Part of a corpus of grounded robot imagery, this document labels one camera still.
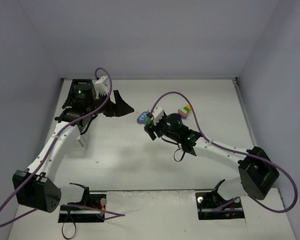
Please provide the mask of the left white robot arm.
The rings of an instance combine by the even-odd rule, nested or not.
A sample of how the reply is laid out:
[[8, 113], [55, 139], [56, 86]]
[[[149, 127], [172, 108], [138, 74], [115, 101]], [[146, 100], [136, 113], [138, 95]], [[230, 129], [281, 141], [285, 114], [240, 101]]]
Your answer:
[[62, 105], [63, 111], [55, 117], [57, 123], [50, 139], [26, 170], [17, 170], [12, 177], [20, 205], [48, 213], [57, 208], [62, 192], [54, 183], [55, 176], [74, 141], [88, 131], [99, 114], [122, 117], [135, 111], [118, 90], [112, 93], [114, 102], [104, 83], [93, 83], [88, 79], [72, 81]]

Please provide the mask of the purple and lime lego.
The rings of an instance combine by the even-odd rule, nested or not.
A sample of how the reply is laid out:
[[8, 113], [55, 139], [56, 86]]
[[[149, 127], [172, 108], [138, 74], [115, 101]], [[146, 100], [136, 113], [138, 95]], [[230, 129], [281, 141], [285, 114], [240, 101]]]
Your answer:
[[186, 109], [179, 109], [178, 114], [182, 119], [187, 119], [189, 112]]

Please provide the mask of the orange and green lego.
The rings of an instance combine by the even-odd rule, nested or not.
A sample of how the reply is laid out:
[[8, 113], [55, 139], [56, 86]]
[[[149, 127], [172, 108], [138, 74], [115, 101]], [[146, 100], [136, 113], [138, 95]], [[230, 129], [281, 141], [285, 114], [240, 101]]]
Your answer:
[[151, 120], [151, 119], [148, 119], [148, 120], [146, 121], [146, 124], [149, 125], [151, 122], [152, 122], [152, 120]]

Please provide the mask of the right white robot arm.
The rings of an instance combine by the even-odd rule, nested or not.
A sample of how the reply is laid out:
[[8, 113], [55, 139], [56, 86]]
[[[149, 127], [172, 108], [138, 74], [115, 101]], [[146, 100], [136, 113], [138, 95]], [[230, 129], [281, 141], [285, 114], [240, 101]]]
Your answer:
[[217, 200], [242, 196], [264, 200], [280, 175], [262, 148], [255, 146], [242, 154], [234, 147], [219, 148], [215, 142], [204, 139], [200, 132], [184, 125], [177, 113], [164, 114], [156, 120], [147, 119], [144, 130], [152, 140], [165, 136], [187, 154], [208, 158], [238, 172], [237, 177], [222, 179], [213, 188], [211, 193]]

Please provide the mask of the purple round paw lego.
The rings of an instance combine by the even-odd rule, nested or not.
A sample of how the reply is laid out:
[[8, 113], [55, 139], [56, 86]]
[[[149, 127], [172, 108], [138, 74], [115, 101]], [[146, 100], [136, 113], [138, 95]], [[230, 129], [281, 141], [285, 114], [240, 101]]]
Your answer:
[[137, 118], [137, 123], [139, 124], [139, 125], [144, 125], [144, 124], [146, 124], [146, 122], [148, 121], [148, 119], [149, 119], [149, 112], [148, 111], [144, 111], [144, 112], [142, 112], [139, 116], [138, 116], [138, 118]]

